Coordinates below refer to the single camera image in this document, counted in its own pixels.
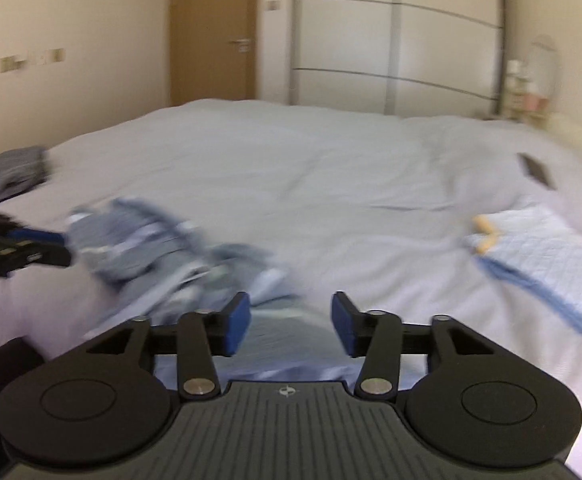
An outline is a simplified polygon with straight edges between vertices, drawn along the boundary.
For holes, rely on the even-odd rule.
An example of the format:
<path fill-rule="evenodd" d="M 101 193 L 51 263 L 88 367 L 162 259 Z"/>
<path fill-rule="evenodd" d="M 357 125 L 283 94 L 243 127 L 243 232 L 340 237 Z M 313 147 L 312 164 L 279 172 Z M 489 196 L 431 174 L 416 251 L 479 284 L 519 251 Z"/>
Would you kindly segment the white quilted storage bag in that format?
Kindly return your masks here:
<path fill-rule="evenodd" d="M 543 300 L 582 334 L 582 234 L 534 203 L 472 223 L 465 244 L 485 270 Z"/>

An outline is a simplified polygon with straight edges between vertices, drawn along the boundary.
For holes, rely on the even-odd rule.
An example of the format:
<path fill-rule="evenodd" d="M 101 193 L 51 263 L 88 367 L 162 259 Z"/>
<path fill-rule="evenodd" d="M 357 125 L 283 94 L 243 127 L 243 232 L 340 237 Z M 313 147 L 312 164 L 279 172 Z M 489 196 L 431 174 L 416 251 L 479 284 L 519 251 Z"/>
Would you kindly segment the pink cup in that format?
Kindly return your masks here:
<path fill-rule="evenodd" d="M 522 109 L 526 113 L 539 113 L 544 106 L 545 98 L 536 92 L 526 92 L 522 97 Z"/>

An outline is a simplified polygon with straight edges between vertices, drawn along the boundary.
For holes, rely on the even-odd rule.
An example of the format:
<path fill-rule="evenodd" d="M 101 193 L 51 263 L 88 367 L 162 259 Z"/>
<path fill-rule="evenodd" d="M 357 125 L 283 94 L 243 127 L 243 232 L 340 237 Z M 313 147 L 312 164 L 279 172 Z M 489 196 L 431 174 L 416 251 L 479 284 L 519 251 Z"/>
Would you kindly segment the grey white striped garment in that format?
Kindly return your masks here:
<path fill-rule="evenodd" d="M 193 222 L 146 200 L 120 197 L 67 218 L 70 247 L 114 306 L 85 337 L 131 318 L 172 324 L 193 311 L 218 311 L 238 292 L 260 307 L 293 297 L 290 271 L 271 252 L 248 244 L 213 244 Z"/>

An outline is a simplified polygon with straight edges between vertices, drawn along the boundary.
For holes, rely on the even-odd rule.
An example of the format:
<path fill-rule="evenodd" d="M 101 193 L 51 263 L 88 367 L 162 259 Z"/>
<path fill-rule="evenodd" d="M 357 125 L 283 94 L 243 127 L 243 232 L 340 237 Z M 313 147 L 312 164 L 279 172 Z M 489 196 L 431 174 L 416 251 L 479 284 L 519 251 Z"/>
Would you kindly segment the white bed duvet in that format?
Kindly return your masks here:
<path fill-rule="evenodd" d="M 556 190 L 526 177 L 518 153 Z M 533 200 L 582 233 L 582 153 L 509 122 L 396 118 L 203 100 L 52 148 L 51 176 L 0 205 L 62 230 L 77 207 L 136 197 L 215 243 L 268 250 L 326 321 L 334 292 L 422 323 L 446 313 L 568 385 L 582 404 L 582 334 L 495 280 L 465 237 L 478 214 Z M 582 476 L 582 430 L 569 464 Z"/>

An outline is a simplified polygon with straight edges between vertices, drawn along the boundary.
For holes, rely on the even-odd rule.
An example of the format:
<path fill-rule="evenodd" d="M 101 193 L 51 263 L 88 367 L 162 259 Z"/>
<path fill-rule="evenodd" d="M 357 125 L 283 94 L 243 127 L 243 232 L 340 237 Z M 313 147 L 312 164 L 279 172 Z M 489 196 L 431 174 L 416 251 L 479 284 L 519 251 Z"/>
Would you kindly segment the wooden door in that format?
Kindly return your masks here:
<path fill-rule="evenodd" d="M 257 0 L 169 0 L 171 103 L 256 94 Z"/>

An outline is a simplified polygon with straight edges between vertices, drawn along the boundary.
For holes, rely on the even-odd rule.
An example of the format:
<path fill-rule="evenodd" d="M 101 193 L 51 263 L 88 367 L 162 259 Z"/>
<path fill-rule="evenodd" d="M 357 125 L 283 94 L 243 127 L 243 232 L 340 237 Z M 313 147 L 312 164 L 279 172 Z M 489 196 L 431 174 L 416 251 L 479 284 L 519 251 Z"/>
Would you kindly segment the grey folded clothes pile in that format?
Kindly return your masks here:
<path fill-rule="evenodd" d="M 47 150 L 42 146 L 0 153 L 0 203 L 36 188 L 48 177 Z"/>

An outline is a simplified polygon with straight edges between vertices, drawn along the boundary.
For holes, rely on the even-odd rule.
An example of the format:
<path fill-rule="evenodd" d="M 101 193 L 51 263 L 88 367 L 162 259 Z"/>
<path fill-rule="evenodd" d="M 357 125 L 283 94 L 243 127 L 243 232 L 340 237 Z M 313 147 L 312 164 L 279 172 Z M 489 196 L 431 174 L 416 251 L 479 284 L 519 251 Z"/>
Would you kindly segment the white sliding wardrobe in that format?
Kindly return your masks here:
<path fill-rule="evenodd" d="M 293 0 L 289 101 L 396 115 L 500 105 L 505 0 Z"/>

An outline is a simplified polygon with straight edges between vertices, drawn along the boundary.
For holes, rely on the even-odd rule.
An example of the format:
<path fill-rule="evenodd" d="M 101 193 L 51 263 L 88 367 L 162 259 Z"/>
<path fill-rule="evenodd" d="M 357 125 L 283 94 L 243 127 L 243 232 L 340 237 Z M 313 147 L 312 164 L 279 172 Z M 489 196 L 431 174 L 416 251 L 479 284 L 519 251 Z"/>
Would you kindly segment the wall switch plate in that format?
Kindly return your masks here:
<path fill-rule="evenodd" d="M 24 70 L 29 66 L 62 63 L 65 61 L 64 48 L 54 48 L 44 51 L 29 51 L 25 56 L 10 55 L 0 58 L 0 74 Z"/>

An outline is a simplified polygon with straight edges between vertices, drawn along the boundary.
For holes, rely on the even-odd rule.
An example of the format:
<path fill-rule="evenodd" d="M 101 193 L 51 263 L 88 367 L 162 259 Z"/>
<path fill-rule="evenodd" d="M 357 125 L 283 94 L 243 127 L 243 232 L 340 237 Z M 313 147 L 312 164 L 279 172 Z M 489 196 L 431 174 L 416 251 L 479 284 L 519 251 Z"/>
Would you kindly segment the bedside shelf with bottles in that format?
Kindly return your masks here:
<path fill-rule="evenodd" d="M 522 109 L 522 97 L 526 93 L 526 66 L 518 60 L 509 60 L 506 63 L 505 75 L 500 95 L 500 117 L 512 122 L 520 122 L 536 128 L 544 128 L 549 116 L 547 110 L 539 113 L 526 113 Z"/>

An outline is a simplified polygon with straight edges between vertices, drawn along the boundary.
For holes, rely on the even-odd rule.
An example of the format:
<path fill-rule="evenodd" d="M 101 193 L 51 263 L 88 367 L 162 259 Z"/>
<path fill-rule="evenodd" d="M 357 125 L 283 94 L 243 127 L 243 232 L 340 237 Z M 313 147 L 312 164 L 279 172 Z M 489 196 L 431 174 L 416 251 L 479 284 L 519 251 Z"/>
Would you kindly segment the dark phone on bed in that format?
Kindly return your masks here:
<path fill-rule="evenodd" d="M 526 177 L 551 191 L 556 190 L 554 180 L 544 164 L 529 154 L 518 153 L 517 156 Z"/>

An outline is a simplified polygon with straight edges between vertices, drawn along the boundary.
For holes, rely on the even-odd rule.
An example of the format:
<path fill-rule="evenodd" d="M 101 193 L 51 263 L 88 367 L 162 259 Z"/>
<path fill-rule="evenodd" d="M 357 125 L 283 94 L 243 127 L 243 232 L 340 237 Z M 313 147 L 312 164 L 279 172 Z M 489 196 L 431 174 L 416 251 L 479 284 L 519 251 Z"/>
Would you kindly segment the round mirror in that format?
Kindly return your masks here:
<path fill-rule="evenodd" d="M 555 41 L 547 35 L 536 36 L 526 55 L 526 92 L 544 96 L 542 110 L 547 110 L 556 91 L 559 75 L 559 54 Z"/>

